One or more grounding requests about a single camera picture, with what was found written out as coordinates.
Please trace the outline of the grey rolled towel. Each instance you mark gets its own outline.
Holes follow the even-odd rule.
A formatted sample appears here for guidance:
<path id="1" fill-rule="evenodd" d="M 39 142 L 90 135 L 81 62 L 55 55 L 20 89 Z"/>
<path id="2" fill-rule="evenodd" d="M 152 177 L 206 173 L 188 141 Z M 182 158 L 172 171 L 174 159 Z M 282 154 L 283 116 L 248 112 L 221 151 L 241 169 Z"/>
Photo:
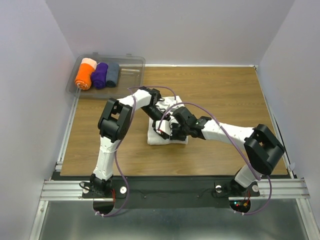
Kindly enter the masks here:
<path id="1" fill-rule="evenodd" d="M 116 62 L 110 62 L 108 64 L 108 69 L 105 78 L 105 86 L 107 88 L 115 88 L 118 83 L 120 72 L 120 66 Z"/>

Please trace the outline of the white towel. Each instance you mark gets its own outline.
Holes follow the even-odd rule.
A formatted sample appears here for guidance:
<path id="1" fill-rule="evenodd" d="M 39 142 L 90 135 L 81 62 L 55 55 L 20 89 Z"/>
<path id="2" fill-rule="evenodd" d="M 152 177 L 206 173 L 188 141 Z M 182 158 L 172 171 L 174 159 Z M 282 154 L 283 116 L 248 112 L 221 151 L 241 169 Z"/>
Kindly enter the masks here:
<path id="1" fill-rule="evenodd" d="M 162 112 L 165 112 L 168 107 L 173 104 L 182 102 L 179 95 L 176 96 L 167 96 L 163 98 L 163 101 L 158 101 L 156 106 Z M 148 119 L 148 130 L 147 130 L 147 144 L 148 145 L 168 145 L 168 144 L 188 144 L 189 137 L 186 136 L 184 140 L 173 140 L 173 139 L 163 139 L 159 134 L 157 134 L 153 127 L 153 120 Z"/>

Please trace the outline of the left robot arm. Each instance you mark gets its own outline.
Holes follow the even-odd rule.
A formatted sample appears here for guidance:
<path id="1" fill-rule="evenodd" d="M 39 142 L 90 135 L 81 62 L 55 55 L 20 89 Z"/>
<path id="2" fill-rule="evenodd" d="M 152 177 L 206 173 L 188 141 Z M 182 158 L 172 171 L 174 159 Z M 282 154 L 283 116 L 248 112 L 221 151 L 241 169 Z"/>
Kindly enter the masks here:
<path id="1" fill-rule="evenodd" d="M 159 90 L 145 86 L 126 97 L 107 100 L 97 124 L 100 146 L 96 166 L 89 182 L 79 184 L 83 198 L 107 198 L 115 193 L 112 188 L 113 164 L 135 111 L 142 109 L 150 118 L 155 119 L 161 114 L 156 104 L 163 101 Z"/>

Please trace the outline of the clear plastic bin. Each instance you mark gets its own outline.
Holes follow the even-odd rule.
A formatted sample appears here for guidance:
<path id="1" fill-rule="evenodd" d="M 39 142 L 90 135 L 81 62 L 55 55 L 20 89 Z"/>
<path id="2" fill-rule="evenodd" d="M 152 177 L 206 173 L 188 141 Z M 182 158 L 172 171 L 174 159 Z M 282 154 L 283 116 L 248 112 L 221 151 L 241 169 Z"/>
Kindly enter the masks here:
<path id="1" fill-rule="evenodd" d="M 75 78 L 79 70 L 79 66 L 83 58 L 90 58 L 97 63 L 103 62 L 106 64 L 119 64 L 119 73 L 116 87 L 105 87 L 103 89 L 96 89 L 91 86 L 88 90 L 81 90 L 75 84 Z M 68 79 L 65 91 L 81 99 L 108 99 L 124 98 L 129 94 L 127 88 L 138 87 L 143 84 L 145 73 L 145 59 L 140 56 L 132 55 L 106 55 L 93 52 L 91 54 L 80 55 L 73 66 L 70 77 Z"/>

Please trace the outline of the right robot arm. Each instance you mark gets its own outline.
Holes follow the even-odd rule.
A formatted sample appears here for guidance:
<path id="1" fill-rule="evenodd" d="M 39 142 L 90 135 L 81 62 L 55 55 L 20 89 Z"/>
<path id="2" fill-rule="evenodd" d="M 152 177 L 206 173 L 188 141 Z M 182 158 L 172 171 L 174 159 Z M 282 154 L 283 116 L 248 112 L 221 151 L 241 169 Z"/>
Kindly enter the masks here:
<path id="1" fill-rule="evenodd" d="M 197 118 L 184 106 L 170 113 L 171 109 L 167 109 L 160 121 L 177 121 L 171 130 L 175 140 L 191 136 L 206 141 L 219 141 L 233 145 L 240 153 L 245 165 L 230 182 L 231 192 L 235 195 L 242 195 L 262 176 L 270 176 L 285 153 L 284 146 L 264 124 L 240 127 L 221 123 L 213 116 Z"/>

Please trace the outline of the orange rolled towel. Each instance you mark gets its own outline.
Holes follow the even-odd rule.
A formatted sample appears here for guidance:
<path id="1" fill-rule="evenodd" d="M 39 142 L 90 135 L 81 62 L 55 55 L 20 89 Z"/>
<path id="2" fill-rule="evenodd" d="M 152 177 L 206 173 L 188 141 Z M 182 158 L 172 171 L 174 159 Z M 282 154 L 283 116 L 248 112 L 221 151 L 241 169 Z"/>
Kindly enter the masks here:
<path id="1" fill-rule="evenodd" d="M 91 58 L 83 58 L 78 68 L 74 83 L 81 90 L 89 90 L 92 81 L 91 74 L 96 70 L 97 62 Z"/>

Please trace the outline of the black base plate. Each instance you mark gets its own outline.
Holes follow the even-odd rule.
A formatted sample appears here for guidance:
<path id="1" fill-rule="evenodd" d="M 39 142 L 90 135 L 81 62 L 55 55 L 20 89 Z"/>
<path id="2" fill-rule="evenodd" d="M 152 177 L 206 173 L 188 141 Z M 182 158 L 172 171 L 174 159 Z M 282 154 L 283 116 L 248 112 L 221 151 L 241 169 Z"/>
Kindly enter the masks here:
<path id="1" fill-rule="evenodd" d="M 257 182 L 245 190 L 232 187 L 232 176 L 120 176 L 112 179 L 109 192 L 83 193 L 84 199 L 99 200 L 115 209 L 229 208 L 230 200 L 258 197 Z"/>

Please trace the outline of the purple rolled towel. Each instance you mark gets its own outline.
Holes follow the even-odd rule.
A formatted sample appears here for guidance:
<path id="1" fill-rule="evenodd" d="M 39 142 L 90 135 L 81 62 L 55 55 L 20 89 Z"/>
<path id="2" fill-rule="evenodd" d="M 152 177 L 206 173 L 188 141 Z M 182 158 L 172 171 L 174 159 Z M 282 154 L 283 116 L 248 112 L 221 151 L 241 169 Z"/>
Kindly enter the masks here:
<path id="1" fill-rule="evenodd" d="M 91 74 L 90 79 L 92 85 L 96 89 L 103 89 L 106 87 L 106 76 L 108 71 L 108 64 L 100 62 L 97 64 L 95 71 Z"/>

